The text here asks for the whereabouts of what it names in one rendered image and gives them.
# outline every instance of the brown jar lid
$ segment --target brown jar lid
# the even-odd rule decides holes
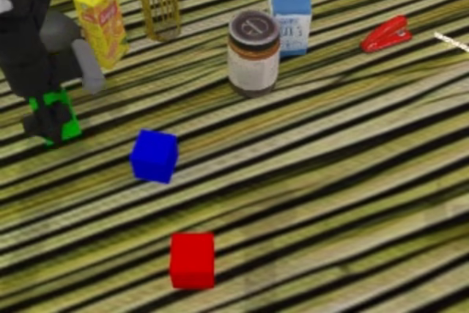
[[[232,41],[251,50],[264,50],[275,44],[280,29],[275,18],[256,10],[248,10],[236,15],[229,23],[229,36]]]

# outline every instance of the jar lid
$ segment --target jar lid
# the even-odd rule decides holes
[[[229,23],[232,38],[243,45],[268,45],[277,41],[280,29],[275,18],[256,10],[244,11]]]

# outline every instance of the jar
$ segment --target jar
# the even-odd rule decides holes
[[[272,90],[280,62],[280,29],[265,12],[244,11],[229,23],[228,76],[233,89],[254,98]]]

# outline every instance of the striped tablecloth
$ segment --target striped tablecloth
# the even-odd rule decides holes
[[[104,93],[67,85],[84,135],[55,150],[1,78],[1,312],[469,312],[469,54],[434,38],[469,41],[469,0],[312,4],[309,53],[246,100],[226,25],[266,0],[181,0],[164,45],[122,0],[132,49]],[[414,39],[363,54],[395,15]],[[142,128],[179,137],[171,185],[134,179]],[[213,290],[171,288],[189,231],[215,233]]]

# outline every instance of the red cube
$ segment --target red cube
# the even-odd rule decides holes
[[[173,288],[210,289],[215,286],[215,241],[212,233],[171,236],[169,275]]]

